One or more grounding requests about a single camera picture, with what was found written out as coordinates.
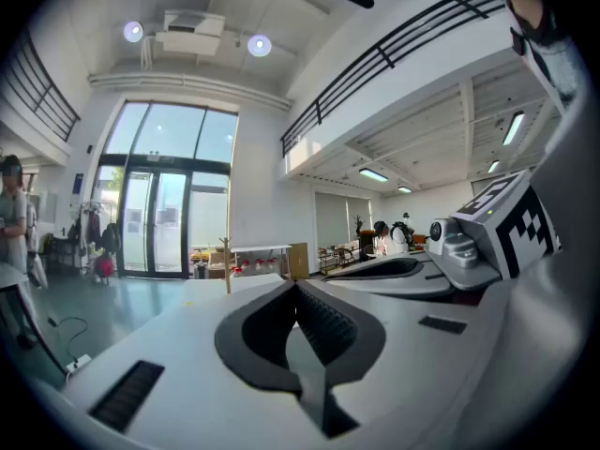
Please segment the glass door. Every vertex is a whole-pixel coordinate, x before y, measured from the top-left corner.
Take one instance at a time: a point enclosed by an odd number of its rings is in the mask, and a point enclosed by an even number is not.
[[[120,275],[187,278],[188,175],[131,169],[124,191]]]
[[[152,248],[155,272],[163,276],[182,274],[188,260],[188,252],[182,249],[186,180],[181,173],[161,173],[157,179]]]

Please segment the black metal railing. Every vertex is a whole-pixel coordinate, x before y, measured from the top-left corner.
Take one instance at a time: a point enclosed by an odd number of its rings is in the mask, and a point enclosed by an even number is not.
[[[66,142],[80,117],[50,78],[29,33],[19,37],[3,70],[3,78],[14,93],[46,127]]]
[[[281,137],[283,156],[339,105],[400,60],[436,38],[474,20],[487,19],[503,8],[502,0],[441,0],[410,18],[354,60],[304,110]]]

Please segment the wooden chair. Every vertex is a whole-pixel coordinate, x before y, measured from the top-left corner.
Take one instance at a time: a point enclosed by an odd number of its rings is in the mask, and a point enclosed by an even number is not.
[[[348,265],[352,265],[356,262],[354,255],[348,248],[342,247],[336,249],[337,264],[342,268]]]
[[[374,247],[374,246],[372,246],[371,244],[369,244],[369,245],[365,246],[365,247],[363,248],[363,251],[365,252],[365,255],[367,255],[367,258],[368,258],[369,260],[373,260],[373,259],[375,258],[375,257],[369,257],[369,256],[368,256],[368,254],[369,254],[369,255],[375,255],[375,247]]]

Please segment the air conditioner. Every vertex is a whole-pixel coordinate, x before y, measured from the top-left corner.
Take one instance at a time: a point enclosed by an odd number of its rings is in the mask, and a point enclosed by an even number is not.
[[[165,52],[213,56],[221,41],[225,17],[191,10],[167,10],[164,32],[157,32]]]

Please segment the cable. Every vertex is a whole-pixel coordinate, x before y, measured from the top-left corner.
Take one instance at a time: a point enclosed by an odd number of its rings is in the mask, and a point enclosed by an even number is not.
[[[61,320],[59,323],[56,323],[52,318],[49,318],[48,323],[50,325],[52,325],[53,327],[58,328],[60,325],[62,325],[67,320],[77,320],[79,322],[82,322],[85,325],[85,328],[83,330],[81,330],[80,332],[76,333],[73,337],[71,337],[67,343],[67,355],[73,360],[73,366],[75,368],[77,368],[78,359],[75,355],[73,355],[70,352],[70,345],[75,338],[77,338],[79,335],[81,335],[87,331],[87,329],[89,328],[89,324],[87,323],[87,321],[85,319],[80,319],[79,317],[66,317],[63,320]]]

